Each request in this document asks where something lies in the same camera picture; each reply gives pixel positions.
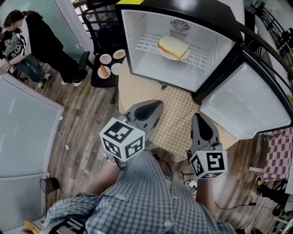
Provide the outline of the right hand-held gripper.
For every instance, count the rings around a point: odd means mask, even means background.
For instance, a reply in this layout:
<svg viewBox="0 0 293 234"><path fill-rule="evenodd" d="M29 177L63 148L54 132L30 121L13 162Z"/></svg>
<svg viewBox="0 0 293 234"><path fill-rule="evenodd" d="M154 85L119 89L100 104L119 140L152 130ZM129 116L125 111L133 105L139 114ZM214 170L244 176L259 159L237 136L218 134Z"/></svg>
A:
<svg viewBox="0 0 293 234"><path fill-rule="evenodd" d="M227 171L227 152L223 150L216 126L195 113L191 128L189 163L197 179L215 178Z"/></svg>

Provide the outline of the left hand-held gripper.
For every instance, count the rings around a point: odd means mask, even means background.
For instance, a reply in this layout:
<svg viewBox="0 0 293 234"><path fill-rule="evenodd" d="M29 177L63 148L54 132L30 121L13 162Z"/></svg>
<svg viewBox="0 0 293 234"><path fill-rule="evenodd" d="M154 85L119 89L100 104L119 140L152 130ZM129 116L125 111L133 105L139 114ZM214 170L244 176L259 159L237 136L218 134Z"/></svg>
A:
<svg viewBox="0 0 293 234"><path fill-rule="evenodd" d="M163 108L163 101L148 100L132 105L118 118L111 118L99 133L104 150L120 161L127 161L142 152Z"/></svg>

